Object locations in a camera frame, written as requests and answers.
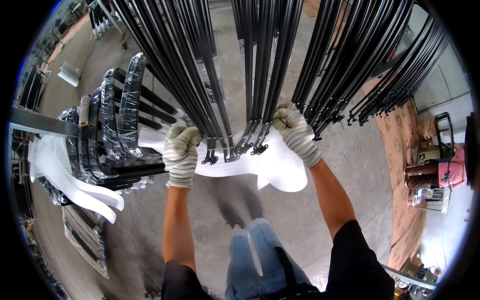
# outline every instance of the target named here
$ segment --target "shoe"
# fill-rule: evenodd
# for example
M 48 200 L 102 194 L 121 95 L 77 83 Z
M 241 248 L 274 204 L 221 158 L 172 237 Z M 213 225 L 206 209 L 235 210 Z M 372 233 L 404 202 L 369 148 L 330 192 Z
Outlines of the shoe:
M 243 196 L 245 197 L 245 202 L 252 220 L 255 220 L 256 218 L 263 218 L 264 208 L 258 196 L 247 188 L 244 189 Z
M 232 229 L 235 224 L 240 225 L 242 228 L 245 228 L 245 222 L 239 217 L 235 209 L 225 202 L 218 203 L 218 209 L 222 214 L 222 217 L 225 219 L 226 223 L 229 224 Z

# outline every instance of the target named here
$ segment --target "brown pants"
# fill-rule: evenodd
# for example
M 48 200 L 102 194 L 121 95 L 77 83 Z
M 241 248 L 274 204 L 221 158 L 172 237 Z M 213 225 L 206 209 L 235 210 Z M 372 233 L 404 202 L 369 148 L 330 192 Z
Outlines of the brown pants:
M 407 167 L 405 173 L 409 175 L 407 180 L 408 187 L 424 188 L 431 185 L 438 186 L 438 161 Z

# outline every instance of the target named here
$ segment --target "plastic-wrapped chair frame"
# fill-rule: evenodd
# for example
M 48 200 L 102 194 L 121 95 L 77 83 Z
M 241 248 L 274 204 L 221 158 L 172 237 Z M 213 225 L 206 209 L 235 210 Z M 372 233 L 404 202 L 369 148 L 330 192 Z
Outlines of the plastic-wrapped chair frame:
M 78 106 L 64 110 L 57 119 L 77 125 Z M 80 169 L 80 163 L 78 160 L 78 138 L 67 137 L 65 142 L 67 144 L 68 159 L 70 160 L 70 166 L 72 167 L 72 175 L 79 180 L 83 180 L 82 171 Z
M 117 115 L 120 114 L 120 106 L 115 105 L 115 113 L 116 113 Z M 150 127 L 150 128 L 153 128 L 153 129 L 155 129 L 155 130 L 160 130 L 160 129 L 163 128 L 162 124 L 157 123 L 157 122 L 152 121 L 152 120 L 149 120 L 149 119 L 147 119 L 147 118 L 145 118 L 145 117 L 142 117 L 142 116 L 138 116 L 138 122 L 139 122 L 140 124 L 143 124 L 143 125 L 145 125 L 145 126 L 148 126 L 148 127 Z
M 127 72 L 119 67 L 111 69 L 113 71 L 113 78 L 121 82 L 122 84 L 125 84 L 125 79 L 127 76 Z M 154 105 L 158 106 L 160 109 L 165 111 L 166 113 L 170 115 L 176 115 L 178 113 L 178 110 L 167 103 L 165 100 L 160 98 L 157 94 L 149 90 L 146 86 L 143 84 L 141 85 L 140 88 L 140 96 L 145 98 L 146 100 L 152 102 Z
M 123 85 L 118 133 L 124 150 L 130 156 L 137 159 L 157 160 L 162 157 L 160 153 L 138 146 L 138 110 L 145 64 L 146 59 L 141 52 L 134 55 L 130 61 Z
M 122 89 L 115 86 L 114 87 L 115 102 L 121 103 L 121 96 L 122 96 Z M 140 103 L 139 103 L 139 106 L 138 106 L 138 110 L 141 111 L 141 112 L 147 113 L 149 115 L 152 115 L 154 117 L 160 118 L 162 121 L 164 121 L 165 123 L 168 123 L 168 124 L 173 124 L 173 123 L 177 122 L 177 120 L 173 116 L 168 115 L 168 114 L 166 114 L 163 111 L 160 111 L 158 109 L 155 109 L 155 108 L 151 107 L 150 105 L 148 105 L 147 103 L 145 103 L 141 100 L 140 100 Z
M 39 177 L 38 181 L 42 184 L 43 188 L 48 192 L 50 200 L 54 205 L 63 205 L 70 202 L 70 200 L 61 191 L 57 190 L 51 183 L 44 177 Z
M 106 240 L 103 231 L 88 217 L 88 215 L 79 206 L 75 204 L 70 206 L 69 208 L 63 208 L 62 212 L 62 219 L 65 229 L 71 234 L 71 238 L 73 238 L 73 241 L 76 241 L 78 243 L 77 245 L 74 244 L 74 246 L 82 247 L 85 253 L 92 259 L 92 261 L 89 263 L 95 263 L 95 269 L 98 268 L 97 271 L 106 278 L 108 278 L 105 247 Z M 88 243 L 85 242 L 81 238 L 81 236 L 87 238 Z M 92 251 L 92 248 L 90 248 L 92 246 L 96 247 L 96 249 L 94 250 L 97 254 Z
M 123 161 L 125 152 L 117 132 L 117 120 L 115 118 L 115 69 L 109 69 L 103 75 L 100 120 L 102 122 L 102 141 L 107 156 L 114 161 Z
M 88 184 L 96 185 L 102 181 L 95 177 L 95 175 L 92 173 L 88 156 L 87 127 L 84 126 L 78 131 L 78 161 L 80 164 L 83 181 Z
M 131 185 L 140 180 L 141 176 L 148 176 L 158 173 L 164 173 L 165 164 L 152 163 L 145 166 L 142 161 L 130 162 L 131 166 L 122 166 L 122 163 L 118 163 L 117 168 L 115 162 L 102 164 L 99 161 L 99 141 L 98 141 L 98 115 L 101 111 L 98 109 L 100 106 L 101 88 L 96 89 L 90 96 L 88 127 L 87 127 L 87 139 L 88 139 L 88 159 L 89 166 L 93 175 L 100 180 L 99 185 L 115 189 L 119 189 L 121 186 Z

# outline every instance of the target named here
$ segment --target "metal bracket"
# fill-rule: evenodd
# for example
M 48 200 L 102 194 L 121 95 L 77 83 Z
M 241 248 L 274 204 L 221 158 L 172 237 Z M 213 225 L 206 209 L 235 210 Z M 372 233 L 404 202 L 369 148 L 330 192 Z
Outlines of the metal bracket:
M 253 146 L 253 143 L 248 143 L 248 144 L 245 144 L 243 147 L 242 146 L 238 147 L 237 156 L 247 153 L 248 149 L 250 149 L 252 146 Z
M 260 146 L 254 146 L 253 151 L 250 152 L 250 155 L 260 155 L 262 154 L 266 149 L 268 148 L 268 145 L 260 145 Z
M 205 157 L 205 160 L 202 161 L 202 165 L 206 164 L 206 163 L 210 163 L 211 165 L 213 165 L 214 163 L 216 163 L 218 161 L 218 156 L 212 156 L 212 157 Z
M 232 163 L 240 159 L 240 155 L 235 155 L 233 152 L 233 148 L 230 149 L 230 158 L 227 158 L 226 162 Z

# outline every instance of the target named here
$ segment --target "work glove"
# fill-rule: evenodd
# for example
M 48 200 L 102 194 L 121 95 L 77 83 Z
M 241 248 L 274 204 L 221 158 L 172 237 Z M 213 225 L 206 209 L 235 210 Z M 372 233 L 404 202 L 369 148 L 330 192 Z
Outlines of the work glove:
M 322 153 L 312 140 L 315 133 L 291 101 L 277 106 L 272 126 L 280 132 L 287 147 L 302 159 L 307 168 L 320 161 Z
M 202 135 L 196 127 L 172 125 L 165 138 L 163 162 L 170 172 L 167 186 L 193 188 L 193 175 L 197 167 L 197 145 Z

